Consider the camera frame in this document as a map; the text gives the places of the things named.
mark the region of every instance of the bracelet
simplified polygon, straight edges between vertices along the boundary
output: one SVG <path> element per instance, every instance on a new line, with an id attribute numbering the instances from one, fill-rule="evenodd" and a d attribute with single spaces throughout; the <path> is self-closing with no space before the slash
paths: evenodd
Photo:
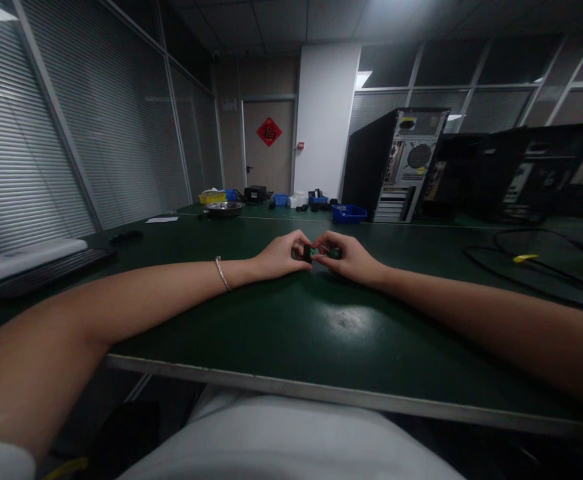
<path id="1" fill-rule="evenodd" d="M 225 280 L 225 275 L 223 275 L 223 270 L 222 270 L 222 268 L 220 268 L 220 261 L 219 260 L 220 260 L 220 255 L 218 255 L 216 257 L 216 267 L 218 268 L 218 273 L 220 274 L 220 277 L 223 279 L 223 283 L 227 287 L 227 291 L 231 291 L 231 287 L 227 284 L 227 280 Z"/>

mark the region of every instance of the metal bowl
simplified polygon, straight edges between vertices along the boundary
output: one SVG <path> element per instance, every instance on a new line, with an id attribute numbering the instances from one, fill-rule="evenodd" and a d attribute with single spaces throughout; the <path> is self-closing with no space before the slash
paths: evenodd
<path id="1" fill-rule="evenodd" d="M 240 215 L 244 206 L 242 202 L 217 202 L 208 203 L 205 208 L 209 211 L 211 218 L 229 218 Z"/>

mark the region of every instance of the white wrist rest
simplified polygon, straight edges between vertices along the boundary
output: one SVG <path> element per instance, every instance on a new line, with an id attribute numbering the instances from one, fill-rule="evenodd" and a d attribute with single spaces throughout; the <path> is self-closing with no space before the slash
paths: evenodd
<path id="1" fill-rule="evenodd" d="M 0 280 L 86 248 L 84 240 L 55 239 L 1 253 Z"/>

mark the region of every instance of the hand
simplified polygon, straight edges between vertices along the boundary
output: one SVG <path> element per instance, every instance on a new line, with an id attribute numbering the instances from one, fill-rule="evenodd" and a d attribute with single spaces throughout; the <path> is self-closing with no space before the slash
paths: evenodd
<path id="1" fill-rule="evenodd" d="M 292 251 L 296 252 L 296 258 L 302 258 L 304 246 L 311 244 L 312 242 L 300 230 L 276 237 L 261 253 L 251 259 L 254 262 L 254 269 L 257 269 L 261 280 L 275 279 L 294 271 L 311 270 L 313 268 L 311 263 L 292 258 Z"/>
<path id="2" fill-rule="evenodd" d="M 312 247 L 318 248 L 321 252 L 314 255 L 312 260 L 350 280 L 369 287 L 378 287 L 383 282 L 387 267 L 372 257 L 354 237 L 327 230 L 314 241 Z M 341 249 L 340 260 L 323 255 L 326 248 L 331 250 L 334 247 Z"/>

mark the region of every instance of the green workbench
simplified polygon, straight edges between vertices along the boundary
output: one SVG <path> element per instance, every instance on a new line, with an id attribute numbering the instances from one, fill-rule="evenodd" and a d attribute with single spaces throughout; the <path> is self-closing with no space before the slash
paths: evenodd
<path id="1" fill-rule="evenodd" d="M 181 209 L 173 223 L 139 221 L 86 237 L 90 247 L 108 247 L 108 239 L 118 233 L 137 229 L 144 234 L 141 241 L 118 247 L 116 260 L 27 300 L 0 303 L 0 325 L 80 283 L 163 263 L 213 261 L 216 255 L 224 260 L 251 257 L 274 237 L 295 229 L 310 239 L 326 229 L 353 235 L 392 267 L 527 293 L 462 255 L 467 245 L 489 245 L 500 225 L 336 225 L 330 213 L 262 206 L 247 206 L 235 219 L 201 220 L 201 211 L 194 205 Z M 546 226 L 583 241 L 583 221 Z M 583 272 L 583 258 L 572 250 L 567 255 L 561 242 L 545 236 L 530 242 L 529 253 Z M 555 293 L 583 299 L 556 280 L 525 273 L 507 259 L 485 260 Z M 199 305 L 117 345 L 107 362 L 145 373 L 383 411 L 552 435 L 583 434 L 581 405 L 420 312 L 316 264 L 312 272 L 249 285 Z"/>

